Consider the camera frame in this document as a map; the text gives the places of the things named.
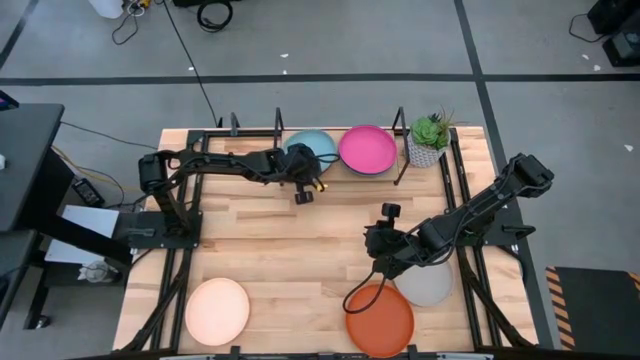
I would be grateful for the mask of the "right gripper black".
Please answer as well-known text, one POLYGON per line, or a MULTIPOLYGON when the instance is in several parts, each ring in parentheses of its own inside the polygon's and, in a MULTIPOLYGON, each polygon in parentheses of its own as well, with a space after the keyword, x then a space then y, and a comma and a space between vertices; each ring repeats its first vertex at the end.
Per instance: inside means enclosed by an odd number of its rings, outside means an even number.
POLYGON ((396 278, 410 267, 423 263, 418 237, 395 228, 400 212, 400 205, 384 203, 381 213, 385 219, 365 227, 365 247, 373 259, 372 270, 385 278, 396 278))

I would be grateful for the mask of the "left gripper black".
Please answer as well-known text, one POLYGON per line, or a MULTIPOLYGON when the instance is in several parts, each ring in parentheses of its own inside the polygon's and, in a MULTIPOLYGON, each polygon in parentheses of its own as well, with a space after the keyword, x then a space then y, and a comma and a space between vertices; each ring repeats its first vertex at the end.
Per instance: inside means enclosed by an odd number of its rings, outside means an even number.
POLYGON ((306 186, 311 186, 319 192, 326 189, 320 180, 322 171, 319 158, 310 147, 303 143, 289 146, 283 161, 281 182, 295 185, 294 199, 297 204, 308 204, 314 201, 313 193, 307 191, 306 186))

